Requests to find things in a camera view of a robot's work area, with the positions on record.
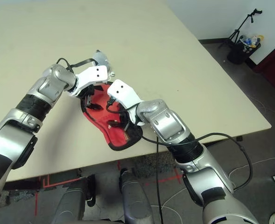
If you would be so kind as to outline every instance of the red fabric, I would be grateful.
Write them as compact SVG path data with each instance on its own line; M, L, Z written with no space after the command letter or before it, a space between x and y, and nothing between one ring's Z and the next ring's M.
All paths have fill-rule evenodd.
M107 89L109 85L103 85L102 88L104 91L95 90L95 95L91 97L91 102L93 104L101 105L103 110L92 110L87 108L87 113L84 113L85 117L93 123L103 134L106 142L113 144L116 147L123 146L127 143L125 138L125 132L119 127L110 127L108 128L108 120L116 120L120 122L120 116L116 113L110 113L106 110L107 101L109 96L107 95ZM118 103L114 103L109 107L112 111L117 111Z

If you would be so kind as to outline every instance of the beige table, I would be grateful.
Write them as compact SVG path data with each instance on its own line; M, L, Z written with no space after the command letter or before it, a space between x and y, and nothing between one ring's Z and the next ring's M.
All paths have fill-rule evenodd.
M197 137L210 132L237 136L271 127L157 0L59 0L3 7L0 120L58 58L76 63L96 49L108 56L116 78L144 100L164 99ZM155 137L148 129L145 135ZM111 150L81 113L79 100L65 93L37 136L27 164L12 171L9 181L155 152L155 145L143 140L122 152Z

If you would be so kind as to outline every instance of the black rubber sleeve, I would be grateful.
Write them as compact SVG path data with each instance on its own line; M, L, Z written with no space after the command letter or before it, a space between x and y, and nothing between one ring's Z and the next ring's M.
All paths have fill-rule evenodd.
M34 95L27 94L16 106L16 109L29 113L43 121L46 114L50 111L51 105Z
M194 135L190 133L189 136L180 143L190 142L194 139ZM204 150L198 141L181 146L169 146L167 148L179 163L186 163L196 159Z
M207 206L207 204L217 201L217 200L224 200L226 193L221 187L216 188L210 188L208 190L205 190L202 192L202 197L204 200L204 207Z

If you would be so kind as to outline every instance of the gray floor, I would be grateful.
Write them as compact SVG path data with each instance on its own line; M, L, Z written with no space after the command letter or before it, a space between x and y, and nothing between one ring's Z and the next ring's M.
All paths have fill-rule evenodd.
M253 73L245 64L234 65L226 61L228 48L217 49L218 44L209 44L204 47L215 60L224 68L228 75L236 82L244 93L252 100L256 107L271 123L272 128L259 133L244 136L242 144L247 149L252 162L275 157L275 89L260 74ZM218 143L209 148L211 153L219 161L226 172L233 168L246 164L245 159L236 147L228 141ZM122 167L132 167L132 160L121 161ZM97 203L93 208L86 208L86 220L98 218L123 219L121 194L118 190L119 171L117 163L97 165L83 169L84 175L96 173L97 179ZM248 169L243 168L232 174L232 180L236 184L243 182L248 175ZM275 212L275 160L269 160L254 165L254 178L244 189L235 193L257 217L260 224L267 224L269 216ZM176 173L171 170L160 174L160 194L162 203L181 189L184 189L182 180L176 178ZM157 205L155 177L140 179L149 201ZM10 206L0 208L0 223L10 224L46 224L50 223L55 208L64 188L41 191L38 200L38 215L34 216L35 198L13 202ZM202 209L196 206L190 199L186 190L167 203L167 206L175 209L182 217L183 223L202 223ZM159 223L158 209L153 208L155 223ZM169 209L163 210L164 222L179 224L177 214Z

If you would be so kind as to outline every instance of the black tripod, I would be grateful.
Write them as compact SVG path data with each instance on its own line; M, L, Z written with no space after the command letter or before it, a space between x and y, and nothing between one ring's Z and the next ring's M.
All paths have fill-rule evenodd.
M243 26L243 24L245 23L245 21L248 19L248 17L251 18L251 23L254 22L254 19L253 19L253 15L255 14L262 14L262 10L259 11L257 10L256 8L254 9L254 11L251 13L251 14L247 14L247 17L246 19L243 21L243 23L239 26L238 29L236 29L225 41L223 41L223 43L218 47L218 48L221 48L224 44L227 44L229 45L231 42L233 42L233 38L236 36L236 39L235 41L233 42L234 44L236 44L237 40L238 40L238 36L239 36L239 33L240 33L240 28Z

